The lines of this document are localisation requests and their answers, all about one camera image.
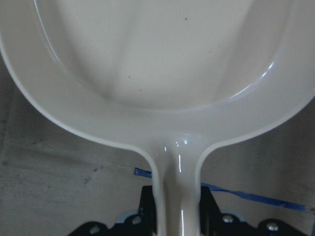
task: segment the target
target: blue tape strip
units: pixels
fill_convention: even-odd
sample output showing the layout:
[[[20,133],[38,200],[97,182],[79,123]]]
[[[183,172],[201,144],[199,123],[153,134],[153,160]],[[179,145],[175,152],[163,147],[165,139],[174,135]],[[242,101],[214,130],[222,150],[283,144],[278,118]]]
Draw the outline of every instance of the blue tape strip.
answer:
[[[151,171],[142,170],[140,168],[134,168],[134,174],[137,176],[152,178],[152,172]],[[201,186],[209,187],[211,191],[231,193],[231,194],[234,194],[240,198],[254,201],[254,202],[260,202],[260,203],[265,203],[265,204],[269,204],[269,205],[285,207],[285,208],[297,210],[297,211],[306,211],[307,210],[307,208],[304,205],[286,202],[286,201],[282,201],[282,200],[278,200],[278,199],[274,199],[274,198],[263,197],[260,195],[251,194],[251,193],[244,193],[244,192],[240,192],[240,191],[227,190],[227,189],[220,188],[220,187],[217,187],[217,186],[214,186],[211,184],[207,184],[207,183],[201,183]]]

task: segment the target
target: gray floor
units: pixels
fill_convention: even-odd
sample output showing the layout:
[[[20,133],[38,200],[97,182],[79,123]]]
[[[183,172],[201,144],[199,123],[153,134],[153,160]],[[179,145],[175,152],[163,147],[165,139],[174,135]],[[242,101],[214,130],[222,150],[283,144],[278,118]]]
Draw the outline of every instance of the gray floor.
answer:
[[[285,124],[220,148],[203,165],[202,181],[315,207],[315,100]],[[111,226],[138,205],[151,180],[137,153],[84,140],[28,103],[0,61],[0,235],[67,235],[81,223]],[[222,210],[256,226],[278,218],[310,234],[314,215],[214,193]]]

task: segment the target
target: bolt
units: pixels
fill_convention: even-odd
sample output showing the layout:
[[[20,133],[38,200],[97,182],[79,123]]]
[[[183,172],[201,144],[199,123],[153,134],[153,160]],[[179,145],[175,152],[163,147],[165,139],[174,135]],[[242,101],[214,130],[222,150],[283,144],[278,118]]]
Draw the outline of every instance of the bolt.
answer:
[[[225,222],[225,223],[233,223],[234,219],[233,219],[233,216],[231,215],[224,215],[222,217],[222,220]]]
[[[131,220],[131,222],[133,225],[138,225],[141,223],[141,217],[137,215]]]
[[[268,224],[266,225],[266,227],[267,227],[267,229],[268,229],[269,231],[278,231],[278,230],[279,230],[279,226],[278,226],[276,223],[274,223],[274,222],[268,223]]]
[[[95,235],[100,231],[100,228],[98,225],[94,225],[92,228],[90,228],[90,234]]]

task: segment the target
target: concrete floor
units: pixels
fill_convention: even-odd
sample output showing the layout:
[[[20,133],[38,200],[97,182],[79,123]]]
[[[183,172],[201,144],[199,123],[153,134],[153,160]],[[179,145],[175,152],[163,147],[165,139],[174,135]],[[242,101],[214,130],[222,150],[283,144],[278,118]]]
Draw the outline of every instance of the concrete floor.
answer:
[[[138,206],[151,180],[135,152],[99,145],[42,116],[16,88],[0,60],[0,235],[67,235]],[[315,100],[256,138],[219,148],[206,159],[202,181],[223,188],[315,207]],[[310,234],[314,215],[214,193],[222,210],[256,226],[278,218]]]

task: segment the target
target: glossy white surface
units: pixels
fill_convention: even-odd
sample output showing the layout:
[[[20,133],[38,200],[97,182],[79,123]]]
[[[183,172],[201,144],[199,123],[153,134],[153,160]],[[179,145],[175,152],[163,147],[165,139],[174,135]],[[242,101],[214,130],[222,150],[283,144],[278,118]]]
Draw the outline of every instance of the glossy white surface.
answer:
[[[315,23],[314,1],[244,0],[241,1],[242,5],[237,5],[240,9],[237,8],[236,16],[227,14],[230,20],[225,22],[224,27],[209,23],[217,33],[215,37],[211,30],[198,31],[193,27],[198,23],[199,16],[205,16],[199,15],[200,12],[205,14],[207,10],[211,11],[212,6],[223,12],[225,9],[232,10],[229,8],[232,2],[210,1],[202,8],[195,3],[187,7],[187,11],[192,10],[191,16],[187,20],[182,18],[182,22],[173,18],[177,15],[173,15],[172,11],[185,9],[186,2],[174,1],[170,5],[163,2],[158,6],[151,1],[131,3],[132,6],[126,5],[126,11],[137,10],[141,6],[145,9],[143,14],[134,15],[148,20],[134,23],[136,30],[130,32],[137,34],[131,38],[119,35],[120,32],[126,33],[124,29],[130,29],[128,24],[133,21],[128,20],[129,15],[116,22],[113,16],[97,14],[101,8],[98,3],[89,5],[90,8],[86,5],[69,8],[69,5],[56,1],[55,7],[47,9],[45,6],[50,6],[51,1],[42,6],[37,2],[19,0],[2,1],[0,5],[1,51],[15,82],[29,101],[61,127],[102,144],[134,150],[150,162],[156,177],[154,187],[160,235],[199,234],[196,207],[199,173],[209,152],[279,125],[298,112],[315,92],[315,47],[310,40],[315,36],[313,24],[310,24]],[[115,8],[114,2],[108,2],[107,6],[122,9]],[[95,11],[96,17],[86,19],[84,16],[89,15],[89,11]],[[167,24],[161,23],[167,30],[154,28],[152,34],[146,35],[147,31],[142,27],[146,24],[149,27],[158,19],[154,14],[147,14],[150,11],[160,12],[166,19],[172,16]],[[214,23],[222,22],[220,17],[226,16],[223,12],[216,15],[217,21]],[[108,29],[112,27],[117,34],[112,37],[106,35],[108,31],[100,32],[97,24],[92,24],[97,16],[101,17],[100,22],[113,21]],[[196,30],[195,38],[175,37],[185,35],[185,27]],[[223,28],[230,30],[224,34]],[[161,39],[166,39],[171,35],[168,33],[174,30],[178,30],[174,38],[159,41],[160,44],[149,40],[150,43],[145,45],[137,38],[163,32]],[[108,38],[112,39],[111,44],[104,41]],[[206,45],[207,48],[216,46],[218,41],[225,42],[222,49],[209,57],[209,67],[214,66],[217,72],[203,66],[205,61],[200,55],[206,48],[203,44],[205,38],[214,39]],[[192,53],[188,57],[184,46],[190,46],[196,39],[198,44],[189,47],[196,55]],[[113,60],[109,63],[109,66],[113,63],[113,71],[107,73],[106,66],[101,63],[102,59],[108,60],[102,47],[85,47],[89,45],[87,42],[93,40],[96,40],[95,44],[90,45],[104,43],[103,48],[112,55],[109,58],[116,59],[116,62]],[[121,54],[115,48],[121,48],[125,40],[130,45],[123,48],[123,52],[130,51]],[[153,58],[153,61],[147,60],[152,52],[160,56]],[[173,59],[169,65],[163,60],[164,54],[174,56],[165,57],[165,60]],[[222,63],[217,61],[216,55],[225,55]],[[131,60],[132,56],[141,58]],[[144,64],[143,75],[137,67],[138,63]],[[169,68],[163,76],[161,70],[164,65]],[[157,70],[153,74],[156,77],[147,80],[148,73],[155,66]],[[135,84],[128,84],[127,70],[136,74],[132,78]],[[198,71],[200,77],[191,81],[192,76],[185,71],[192,75]],[[181,86],[176,83],[178,78],[171,82],[167,78],[167,75],[178,73],[185,74],[179,77],[183,79],[180,80]],[[211,75],[210,80],[204,76],[207,73]],[[108,83],[112,84],[113,79],[115,86],[111,87]],[[157,81],[161,79],[163,83],[159,87]],[[144,86],[143,95],[140,84]],[[169,94],[172,102],[167,101]],[[165,207],[173,203],[177,204],[165,212]]]

